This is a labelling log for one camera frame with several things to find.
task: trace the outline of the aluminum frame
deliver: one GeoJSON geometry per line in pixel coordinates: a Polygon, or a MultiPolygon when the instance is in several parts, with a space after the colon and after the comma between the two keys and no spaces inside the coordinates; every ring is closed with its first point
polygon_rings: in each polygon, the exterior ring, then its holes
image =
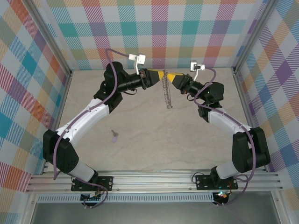
{"type": "MultiPolygon", "coordinates": [[[[251,127],[253,127],[254,124],[253,124],[252,116],[251,116],[249,107],[248,107],[248,105],[246,103],[246,100],[245,100],[245,93],[242,89],[241,82],[240,82],[239,77],[237,75],[237,70],[234,70],[232,68],[232,74],[233,74],[233,77],[234,77],[235,85],[237,87],[237,91],[238,91],[238,94],[239,94],[239,97],[240,97],[241,105],[242,105],[242,108],[244,110],[247,123],[251,127]]],[[[270,172],[270,168],[269,168],[268,165],[266,165],[264,167],[265,167],[265,170],[267,172],[270,172]]],[[[281,191],[271,191],[271,194],[272,194],[272,198],[273,198],[273,201],[274,201],[274,204],[275,204],[276,211],[278,213],[278,217],[280,219],[280,222],[283,223],[283,224],[292,224],[292,223],[294,223],[294,222],[291,222],[291,220],[290,220],[290,218],[287,214],[286,204],[285,204],[285,200],[284,200],[284,196],[283,196],[282,192],[281,191]]]]}
{"type": "Polygon", "coordinates": [[[235,70],[238,72],[242,65],[245,63],[249,53],[251,52],[253,46],[255,45],[257,39],[262,33],[267,21],[269,20],[272,12],[274,11],[279,0],[269,0],[264,11],[262,12],[261,17],[257,21],[256,27],[254,28],[244,50],[242,51],[238,62],[236,63],[235,70]]]}
{"type": "MultiPolygon", "coordinates": [[[[210,170],[148,170],[148,171],[98,171],[100,176],[113,176],[113,189],[110,193],[190,193],[217,192],[216,190],[196,190],[191,177],[196,172],[209,174],[210,170]]],[[[245,183],[238,182],[240,192],[245,183]]],[[[247,191],[280,191],[282,185],[277,173],[257,169],[249,182],[247,191]]],[[[71,177],[61,174],[54,181],[53,172],[34,175],[27,188],[29,194],[74,193],[71,191],[71,177]]]]}
{"type": "Polygon", "coordinates": [[[66,59],[64,58],[63,54],[61,53],[58,45],[56,44],[56,41],[52,36],[50,30],[48,29],[48,26],[46,25],[42,16],[40,15],[35,3],[33,3],[32,0],[22,0],[22,2],[26,7],[26,9],[28,10],[31,17],[33,18],[34,22],[38,26],[38,29],[42,33],[44,39],[46,40],[47,44],[51,48],[53,54],[55,55],[56,59],[61,65],[62,69],[68,76],[71,76],[71,69],[66,59]]]}

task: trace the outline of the white floor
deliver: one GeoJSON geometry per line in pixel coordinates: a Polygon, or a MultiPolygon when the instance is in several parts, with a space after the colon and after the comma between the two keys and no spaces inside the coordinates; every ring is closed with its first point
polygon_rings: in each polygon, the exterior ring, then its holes
{"type": "MultiPolygon", "coordinates": [[[[188,73],[188,69],[169,69],[188,73]]],[[[216,81],[224,84],[221,105],[246,123],[231,69],[216,69],[216,81]]],[[[77,115],[93,98],[104,80],[104,71],[74,72],[61,125],[77,115]]],[[[213,73],[201,72],[197,81],[209,81],[213,73]]],[[[172,109],[167,109],[162,82],[123,101],[81,139],[80,159],[95,170],[150,170],[212,168],[231,158],[232,138],[205,122],[197,106],[171,85],[172,109]],[[119,133],[112,143],[112,132],[119,133]]]]}

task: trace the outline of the plaid wallpaper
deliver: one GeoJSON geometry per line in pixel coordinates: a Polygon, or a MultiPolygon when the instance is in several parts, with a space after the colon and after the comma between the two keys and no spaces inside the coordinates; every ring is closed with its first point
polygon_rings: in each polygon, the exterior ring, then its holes
{"type": "Polygon", "coordinates": [[[0,224],[14,224],[66,75],[21,0],[0,0],[0,224]]]}
{"type": "MultiPolygon", "coordinates": [[[[191,59],[231,67],[267,0],[35,0],[73,69],[103,69],[105,48],[143,53],[146,67],[191,59]]],[[[133,62],[118,55],[125,68],[133,62]]]]}
{"type": "Polygon", "coordinates": [[[281,0],[239,72],[256,126],[299,220],[299,0],[281,0]]]}

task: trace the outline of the gray surface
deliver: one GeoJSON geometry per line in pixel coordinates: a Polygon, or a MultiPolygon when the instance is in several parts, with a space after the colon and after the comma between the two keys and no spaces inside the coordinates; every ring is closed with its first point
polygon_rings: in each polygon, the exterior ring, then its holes
{"type": "MultiPolygon", "coordinates": [[[[246,193],[227,207],[246,223],[277,224],[270,192],[246,193]]],[[[106,203],[93,210],[81,204],[37,204],[32,224],[239,224],[212,203],[106,203]]]]}
{"type": "MultiPolygon", "coordinates": [[[[168,71],[189,73],[188,69],[168,71]]],[[[231,69],[216,71],[216,81],[225,86],[221,105],[246,123],[231,69]]],[[[74,72],[60,126],[86,107],[104,80],[103,74],[103,70],[74,72]]],[[[212,75],[206,70],[200,72],[198,79],[205,83],[212,75]]],[[[170,90],[172,109],[166,108],[162,82],[145,91],[138,89],[135,96],[123,94],[117,108],[76,145],[81,161],[95,170],[165,170],[206,169],[230,160],[232,137],[201,119],[197,106],[172,84],[170,90]],[[116,143],[112,142],[111,130],[119,134],[116,143]]]]}

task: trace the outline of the purple cable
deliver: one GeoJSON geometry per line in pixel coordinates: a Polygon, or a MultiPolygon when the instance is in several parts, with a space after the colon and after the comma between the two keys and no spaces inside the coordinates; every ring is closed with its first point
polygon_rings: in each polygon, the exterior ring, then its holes
{"type": "Polygon", "coordinates": [[[243,191],[238,195],[238,197],[236,197],[233,201],[226,203],[226,205],[230,205],[231,203],[233,203],[233,202],[235,202],[236,200],[238,200],[238,199],[245,193],[245,190],[247,189],[247,186],[248,186],[248,182],[252,179],[252,177],[253,177],[253,175],[254,175],[254,172],[255,172],[255,170],[256,170],[256,150],[255,150],[254,142],[253,142],[253,139],[252,139],[250,133],[248,132],[248,130],[247,130],[247,129],[246,129],[246,128],[239,122],[239,121],[237,121],[236,119],[234,119],[232,116],[228,115],[228,114],[225,113],[225,112],[222,112],[222,111],[220,111],[220,110],[217,110],[217,109],[215,109],[215,108],[212,108],[212,107],[209,107],[209,106],[206,106],[206,105],[202,105],[202,104],[200,104],[200,103],[198,103],[198,102],[196,101],[196,99],[197,99],[197,97],[199,96],[199,94],[200,94],[202,91],[204,91],[210,84],[212,84],[212,82],[213,82],[213,81],[215,80],[215,78],[216,78],[216,71],[215,71],[214,69],[212,69],[212,68],[207,68],[207,67],[206,67],[206,69],[213,71],[213,72],[214,72],[214,76],[213,76],[213,78],[211,79],[211,81],[210,81],[209,83],[207,83],[201,90],[199,90],[198,93],[194,96],[194,102],[195,102],[195,104],[198,105],[198,106],[201,106],[201,107],[203,107],[203,108],[206,108],[206,109],[209,109],[209,110],[218,112],[218,113],[220,113],[220,114],[223,114],[224,116],[226,116],[227,118],[229,118],[229,119],[231,119],[233,122],[235,122],[237,125],[239,125],[239,126],[245,131],[245,133],[248,135],[248,138],[249,138],[249,141],[250,141],[250,143],[251,143],[251,147],[252,147],[252,157],[253,157],[253,158],[252,158],[252,171],[251,171],[249,177],[247,177],[247,175],[245,175],[245,174],[237,175],[237,180],[242,181],[242,182],[246,182],[246,185],[245,185],[243,191]],[[243,180],[243,179],[241,179],[241,178],[238,178],[239,176],[245,176],[245,177],[246,177],[246,180],[243,180]]]}
{"type": "Polygon", "coordinates": [[[76,178],[78,181],[82,182],[82,183],[89,184],[89,185],[92,185],[92,186],[96,186],[96,187],[102,188],[102,189],[104,189],[104,190],[106,191],[106,195],[105,195],[104,199],[103,199],[101,202],[96,203],[94,206],[87,206],[87,205],[85,204],[85,201],[86,201],[87,199],[85,199],[85,200],[83,201],[83,205],[84,205],[85,208],[93,209],[93,208],[96,208],[96,207],[100,206],[101,204],[104,203],[104,201],[106,201],[106,199],[108,198],[108,190],[107,190],[107,188],[105,188],[104,186],[99,185],[99,184],[89,183],[89,182],[83,181],[83,180],[81,180],[81,179],[79,179],[79,178],[77,178],[77,177],[75,177],[75,178],[76,178]]]}
{"type": "Polygon", "coordinates": [[[232,204],[233,202],[235,202],[236,200],[238,200],[238,199],[245,193],[245,190],[246,190],[246,188],[247,188],[247,186],[248,186],[248,183],[249,183],[249,182],[246,182],[246,185],[245,185],[245,187],[244,187],[244,190],[238,195],[238,197],[236,197],[233,201],[226,203],[225,206],[224,206],[223,203],[220,204],[219,202],[215,202],[217,205],[222,205],[223,208],[226,209],[226,211],[228,211],[228,212],[229,212],[230,214],[232,214],[235,218],[239,219],[241,222],[243,222],[243,223],[245,223],[245,224],[247,224],[247,223],[244,222],[244,221],[243,221],[237,214],[235,214],[233,211],[231,211],[230,209],[228,209],[228,208],[226,207],[226,205],[230,205],[230,204],[232,204]]]}
{"type": "MultiPolygon", "coordinates": [[[[124,57],[129,57],[129,55],[123,54],[123,53],[118,52],[118,51],[113,50],[113,49],[106,49],[106,50],[105,50],[105,54],[106,54],[106,56],[107,56],[107,59],[108,59],[109,64],[111,65],[111,68],[112,68],[112,71],[113,71],[113,74],[114,74],[114,79],[115,79],[114,88],[113,88],[111,94],[110,94],[106,99],[104,99],[102,102],[98,103],[98,104],[95,105],[95,106],[92,106],[89,110],[86,110],[86,111],[82,112],[81,114],[79,114],[79,115],[78,115],[78,116],[77,116],[77,117],[76,117],[76,118],[75,118],[75,119],[74,119],[74,120],[73,120],[73,121],[66,127],[66,129],[70,129],[71,126],[72,126],[74,123],[76,123],[76,121],[79,120],[79,119],[80,119],[84,114],[86,114],[87,112],[90,112],[90,111],[93,110],[94,108],[96,108],[96,107],[102,105],[103,103],[107,102],[107,100],[109,100],[109,99],[113,96],[113,94],[115,93],[115,91],[116,91],[116,89],[117,89],[117,74],[116,74],[115,68],[114,68],[114,66],[113,66],[113,63],[112,63],[112,61],[111,61],[111,58],[110,58],[110,56],[109,56],[109,54],[108,54],[109,51],[112,51],[112,52],[114,52],[114,53],[116,53],[116,54],[119,54],[119,55],[122,55],[122,56],[124,56],[124,57]]],[[[59,138],[58,138],[58,140],[57,140],[57,142],[56,142],[56,144],[55,144],[55,147],[54,147],[54,152],[53,152],[53,167],[54,167],[54,177],[53,177],[53,179],[54,179],[54,180],[56,180],[57,176],[58,176],[58,175],[60,174],[60,172],[61,172],[61,171],[57,172],[56,155],[57,155],[58,145],[59,145],[61,139],[63,138],[63,136],[65,135],[65,133],[66,133],[66,131],[64,130],[64,131],[62,132],[62,134],[59,136],[59,138]]],[[[79,178],[77,178],[77,180],[79,180],[80,182],[85,183],[85,184],[89,184],[89,185],[93,185],[93,186],[97,186],[97,187],[103,188],[103,189],[106,191],[106,196],[105,196],[105,198],[104,198],[101,202],[97,203],[95,206],[87,207],[86,204],[85,204],[85,201],[86,201],[86,200],[84,200],[83,204],[84,204],[85,208],[90,208],[90,209],[92,209],[92,208],[98,207],[98,206],[100,206],[101,204],[103,204],[104,201],[107,199],[107,197],[108,197],[108,190],[107,190],[104,186],[101,186],[101,185],[98,185],[98,184],[95,184],[95,183],[89,183],[89,182],[83,181],[83,180],[81,180],[81,179],[79,179],[79,178]]]]}
{"type": "MultiPolygon", "coordinates": [[[[110,58],[110,56],[109,56],[109,54],[108,54],[108,52],[109,51],[112,51],[112,52],[114,52],[114,53],[116,53],[116,54],[119,54],[119,55],[122,55],[122,56],[124,56],[124,57],[129,57],[129,55],[126,55],[126,54],[123,54],[123,53],[121,53],[121,52],[118,52],[118,51],[116,51],[116,50],[113,50],[113,49],[106,49],[105,50],[105,54],[106,54],[106,56],[107,56],[107,59],[108,59],[108,61],[109,61],[109,64],[111,65],[111,68],[112,68],[112,71],[113,71],[113,74],[114,74],[114,79],[115,79],[115,83],[114,83],[114,88],[113,88],[113,90],[112,90],[112,93],[106,98],[106,99],[104,99],[102,102],[100,102],[99,104],[97,104],[97,105],[95,105],[95,106],[92,106],[89,110],[86,110],[86,111],[84,111],[84,112],[82,112],[81,114],[79,114],[67,127],[66,127],[66,129],[65,130],[67,130],[67,129],[70,129],[71,128],[71,126],[73,125],[73,124],[75,124],[76,123],[76,121],[77,120],[79,120],[83,115],[85,115],[86,113],[88,113],[89,111],[91,111],[91,110],[93,110],[94,108],[96,108],[96,107],[98,107],[98,106],[101,106],[103,103],[105,103],[107,100],[109,100],[112,96],[113,96],[113,94],[115,93],[115,91],[116,91],[116,88],[117,88],[117,75],[116,75],[116,71],[115,71],[115,68],[114,68],[114,66],[113,66],[113,63],[112,63],[112,61],[111,61],[111,58],[110,58]]],[[[58,145],[59,145],[59,143],[60,143],[60,141],[61,141],[61,139],[63,138],[63,136],[66,134],[66,131],[63,131],[62,133],[61,133],[61,135],[59,136],[59,138],[58,138],[58,140],[57,140],[57,142],[56,142],[56,144],[55,144],[55,147],[54,147],[54,152],[53,152],[53,167],[54,167],[54,180],[56,180],[56,178],[57,178],[57,176],[58,176],[58,174],[59,173],[57,173],[57,164],[56,164],[56,155],[57,155],[57,149],[58,149],[58,145]]]]}

